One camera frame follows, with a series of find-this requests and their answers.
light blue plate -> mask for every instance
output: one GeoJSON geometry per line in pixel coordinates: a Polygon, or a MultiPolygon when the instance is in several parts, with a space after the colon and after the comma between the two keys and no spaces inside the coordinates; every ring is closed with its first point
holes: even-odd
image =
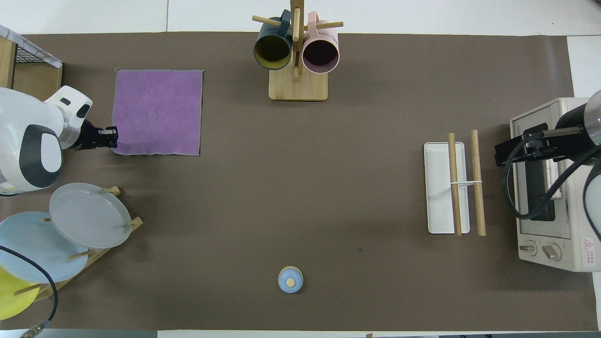
{"type": "MultiPolygon", "coordinates": [[[[38,263],[54,281],[74,277],[84,268],[87,256],[69,260],[69,256],[87,251],[63,238],[46,212],[28,211],[12,215],[0,223],[0,245],[17,251],[38,263]]],[[[34,283],[48,280],[35,267],[9,253],[0,251],[0,265],[11,275],[34,283]]]]}
{"type": "Polygon", "coordinates": [[[301,289],[303,282],[302,272],[295,266],[286,266],[279,272],[278,285],[282,291],[295,293],[301,289]]]}

blue mug handle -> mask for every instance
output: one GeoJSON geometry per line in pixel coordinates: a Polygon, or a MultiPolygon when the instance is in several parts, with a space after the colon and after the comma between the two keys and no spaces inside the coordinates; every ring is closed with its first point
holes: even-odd
{"type": "Polygon", "coordinates": [[[292,14],[289,10],[284,10],[280,17],[282,23],[279,24],[278,35],[281,37],[286,36],[286,32],[290,29],[290,21],[292,20],[292,14]]]}

white rectangular tray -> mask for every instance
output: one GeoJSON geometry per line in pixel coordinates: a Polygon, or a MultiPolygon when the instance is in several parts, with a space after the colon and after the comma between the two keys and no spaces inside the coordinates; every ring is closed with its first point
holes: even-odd
{"type": "MultiPolygon", "coordinates": [[[[455,142],[457,152],[457,180],[465,182],[465,146],[455,142]]],[[[453,225],[453,202],[451,201],[451,174],[448,142],[424,144],[424,166],[426,167],[426,203],[428,231],[430,233],[455,233],[453,225]]],[[[468,187],[459,186],[461,233],[469,232],[468,187]]]]}

dark green mug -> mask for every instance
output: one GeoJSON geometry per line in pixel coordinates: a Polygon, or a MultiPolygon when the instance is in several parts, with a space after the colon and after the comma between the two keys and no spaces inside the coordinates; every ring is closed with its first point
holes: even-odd
{"type": "Polygon", "coordinates": [[[281,17],[271,18],[281,22],[279,27],[268,23],[261,26],[254,48],[255,60],[261,66],[277,70],[284,68],[290,62],[292,56],[290,18],[290,11],[284,10],[281,17]]]}

brown table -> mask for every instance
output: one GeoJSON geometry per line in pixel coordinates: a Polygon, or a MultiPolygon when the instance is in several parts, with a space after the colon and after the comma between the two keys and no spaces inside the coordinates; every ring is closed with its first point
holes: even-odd
{"type": "Polygon", "coordinates": [[[53,187],[0,201],[5,218],[47,210],[65,183],[118,185],[145,221],[61,290],[53,327],[597,330],[590,274],[518,259],[492,157],[509,118],[573,95],[565,37],[343,34],[329,99],[302,103],[268,99],[255,36],[29,37],[63,60],[63,84],[92,98],[103,127],[115,68],[206,71],[200,157],[69,151],[53,187]],[[469,142],[471,129],[488,236],[430,235],[423,144],[469,142]],[[287,265],[305,275],[295,295],[277,287],[287,265]]]}

